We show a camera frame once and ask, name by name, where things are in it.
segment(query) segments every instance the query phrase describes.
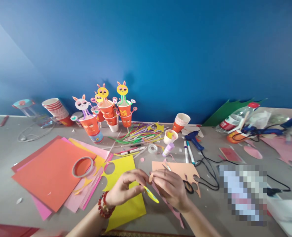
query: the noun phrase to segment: glue stick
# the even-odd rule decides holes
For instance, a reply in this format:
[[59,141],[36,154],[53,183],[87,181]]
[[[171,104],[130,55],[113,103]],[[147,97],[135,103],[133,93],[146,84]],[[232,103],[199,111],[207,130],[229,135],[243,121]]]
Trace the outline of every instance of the glue stick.
[[175,145],[174,145],[173,143],[169,143],[169,144],[166,146],[165,150],[163,151],[162,156],[163,156],[163,157],[166,157],[167,155],[169,155],[169,153],[171,152],[171,150],[172,150],[173,148],[175,148]]

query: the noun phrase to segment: hand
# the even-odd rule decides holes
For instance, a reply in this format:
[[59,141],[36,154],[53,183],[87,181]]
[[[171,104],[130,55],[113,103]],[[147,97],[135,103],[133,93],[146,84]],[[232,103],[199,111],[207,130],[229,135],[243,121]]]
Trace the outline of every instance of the hand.
[[153,174],[153,182],[158,188],[160,195],[163,196],[168,203],[181,213],[191,210],[191,201],[186,195],[184,183],[179,175],[171,171],[161,169],[150,172]]
[[[134,181],[137,181],[140,185],[129,189],[129,185]],[[146,183],[149,183],[149,177],[144,171],[137,169],[125,172],[107,193],[106,203],[108,208],[122,205],[127,200],[137,196],[145,190],[143,186],[146,186]]]

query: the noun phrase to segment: red bottle cap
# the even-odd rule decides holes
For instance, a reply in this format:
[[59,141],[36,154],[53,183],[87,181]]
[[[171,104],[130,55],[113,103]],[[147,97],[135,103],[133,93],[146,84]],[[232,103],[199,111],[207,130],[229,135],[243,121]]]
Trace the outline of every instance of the red bottle cap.
[[256,102],[251,102],[251,103],[248,104],[248,106],[251,107],[251,108],[256,109],[256,108],[258,108],[260,106],[260,104],[258,104]]

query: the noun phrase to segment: tape roll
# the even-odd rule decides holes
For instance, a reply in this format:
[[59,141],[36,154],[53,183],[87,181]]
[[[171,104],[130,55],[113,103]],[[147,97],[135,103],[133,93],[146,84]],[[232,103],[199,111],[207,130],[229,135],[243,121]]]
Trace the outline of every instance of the tape roll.
[[[87,172],[84,173],[83,175],[76,175],[75,174],[75,168],[76,168],[78,162],[80,162],[81,160],[84,160],[84,159],[89,159],[91,161],[90,167],[87,170]],[[93,159],[91,157],[89,157],[89,156],[84,156],[84,157],[82,157],[82,158],[80,158],[79,160],[76,161],[76,163],[73,166],[72,173],[73,173],[73,176],[76,177],[76,178],[83,178],[83,177],[87,176],[92,171],[92,169],[93,169]]]
[[158,151],[158,148],[155,144],[150,144],[148,146],[148,152],[151,154],[156,154],[156,152]]

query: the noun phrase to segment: blue glue gun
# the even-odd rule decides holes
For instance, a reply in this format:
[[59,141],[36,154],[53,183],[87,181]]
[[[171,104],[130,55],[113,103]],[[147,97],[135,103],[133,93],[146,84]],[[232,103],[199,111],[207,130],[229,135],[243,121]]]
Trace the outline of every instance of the blue glue gun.
[[284,130],[280,130],[280,129],[276,129],[276,128],[269,128],[269,129],[257,129],[256,127],[252,126],[250,128],[248,127],[244,127],[242,130],[241,130],[243,133],[248,133],[250,132],[251,136],[256,136],[257,135],[257,132],[259,134],[276,134],[278,136],[281,136],[283,135],[283,131]]
[[202,151],[202,150],[204,150],[204,147],[201,146],[195,138],[198,134],[199,134],[199,131],[193,131],[193,132],[189,133],[188,135],[184,136],[184,138],[187,141],[191,141],[199,151]]

